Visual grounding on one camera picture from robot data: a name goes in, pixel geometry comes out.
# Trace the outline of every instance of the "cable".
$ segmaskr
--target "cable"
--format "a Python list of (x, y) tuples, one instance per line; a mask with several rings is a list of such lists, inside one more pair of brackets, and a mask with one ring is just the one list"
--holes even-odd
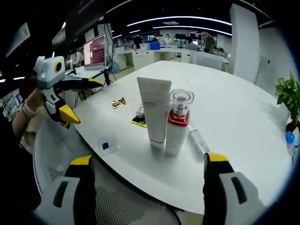
[(104, 88), (105, 84), (106, 84), (106, 81), (104, 82), (102, 88), (100, 88), (99, 90), (97, 90), (94, 94), (96, 94), (97, 92), (101, 91)]
[(79, 98), (79, 93), (78, 93), (78, 95), (77, 95), (77, 99), (75, 100), (75, 107), (77, 106), (78, 98)]
[(116, 77), (114, 76), (114, 74), (113, 74), (113, 72), (112, 72), (112, 68), (113, 68), (113, 41), (112, 41), (112, 57), (111, 57), (110, 54), (109, 54), (109, 52), (108, 52), (108, 49), (109, 49), (109, 41), (108, 41), (108, 38), (107, 38), (107, 35), (106, 35), (105, 25), (107, 26), (109, 36), (111, 37), (111, 39), (113, 39), (113, 38), (112, 38), (111, 33), (109, 32), (109, 26), (108, 26), (108, 24), (107, 24), (107, 23), (104, 23), (104, 34), (105, 34), (105, 37), (106, 37), (106, 40), (107, 40), (107, 43), (108, 43), (106, 52), (107, 52), (107, 54), (108, 54), (108, 56), (109, 56), (109, 59), (111, 60), (111, 64), (112, 64), (112, 66), (111, 66), (110, 69), (109, 69), (109, 73), (112, 73), (112, 75), (113, 75), (115, 81), (117, 81)]
[(76, 91), (74, 91), (74, 96), (75, 96), (75, 107), (77, 106), (76, 105)]
[(175, 210), (172, 209), (171, 207), (168, 207), (168, 206), (166, 206), (166, 208), (175, 216), (178, 225), (182, 225), (177, 213), (175, 212)]

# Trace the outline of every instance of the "white table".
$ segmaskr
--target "white table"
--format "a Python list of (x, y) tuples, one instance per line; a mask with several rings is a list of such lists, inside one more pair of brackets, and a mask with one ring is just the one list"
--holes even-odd
[(129, 64), (134, 64), (135, 70), (148, 66), (160, 60), (170, 60), (181, 53), (181, 62), (191, 63), (191, 59), (195, 59), (198, 56), (203, 59), (210, 59), (221, 61), (223, 63), (229, 63), (228, 60), (219, 55), (209, 54), (206, 52), (199, 52), (189, 49), (179, 49), (179, 48), (161, 48), (159, 50), (137, 50), (132, 49), (125, 50), (123, 52), (118, 52), (115, 54), (114, 59), (120, 65), (120, 69), (124, 69)]
[[(171, 80), (172, 89), (194, 92), (191, 120), (210, 150), (226, 155), (254, 183), (265, 206), (275, 201), (292, 168), (285, 128), (273, 116), (276, 99), (239, 77), (193, 64), (154, 63), (75, 108), (81, 120), (75, 127), (96, 153), (100, 137), (116, 137), (120, 150), (101, 157), (114, 171), (167, 204), (204, 213), (203, 163), (188, 141), (178, 157), (169, 158), (151, 148), (147, 129), (131, 124), (141, 103), (138, 76)], [(113, 109), (111, 102), (121, 97), (127, 105)]]

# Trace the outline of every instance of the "office worker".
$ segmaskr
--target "office worker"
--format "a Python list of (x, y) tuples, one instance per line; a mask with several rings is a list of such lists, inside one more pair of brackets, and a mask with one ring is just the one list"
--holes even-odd
[(76, 57), (76, 60), (75, 60), (74, 65), (84, 66), (84, 62), (83, 62), (84, 56), (82, 55), (82, 53), (81, 52), (76, 52), (75, 57)]
[(133, 42), (134, 42), (134, 48), (140, 49), (141, 48), (140, 44), (143, 43), (143, 38), (140, 35), (136, 35), (133, 38)]
[[(35, 89), (25, 100), (26, 108), (36, 112), (44, 105), (42, 91)], [(34, 210), (41, 198), (34, 178), (32, 155), (19, 146), (31, 117), (22, 108), (12, 122), (0, 113), (2, 203), (7, 210), (14, 209), (17, 216)]]
[(170, 35), (166, 34), (165, 36), (165, 45), (169, 45), (172, 42), (172, 40), (170, 39)]
[(204, 38), (204, 51), (206, 53), (213, 54), (213, 47), (215, 45), (215, 39), (210, 35), (206, 35)]

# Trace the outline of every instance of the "white bottle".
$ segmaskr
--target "white bottle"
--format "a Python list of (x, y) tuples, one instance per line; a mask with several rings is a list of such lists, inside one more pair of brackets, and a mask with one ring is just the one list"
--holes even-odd
[(177, 156), (189, 133), (190, 109), (194, 94), (186, 90), (173, 90), (170, 94), (172, 108), (168, 114), (165, 152)]
[(150, 144), (162, 149), (165, 143), (172, 82), (144, 77), (137, 77), (137, 82), (144, 107)]

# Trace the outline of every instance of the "green leaf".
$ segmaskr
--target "green leaf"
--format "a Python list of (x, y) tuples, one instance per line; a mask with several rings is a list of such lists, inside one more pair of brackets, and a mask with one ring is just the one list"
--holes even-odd
[(293, 74), (293, 72), (291, 70), (290, 70), (290, 79), (295, 82), (294, 74)]
[(292, 103), (293, 99), (291, 97), (288, 98), (287, 104), (290, 105)]
[(300, 90), (296, 91), (296, 100), (300, 104)]
[(277, 105), (283, 103), (283, 95), (278, 96)]
[(295, 80), (294, 80), (294, 78), (290, 79), (290, 87), (293, 88), (293, 89), (295, 87)]

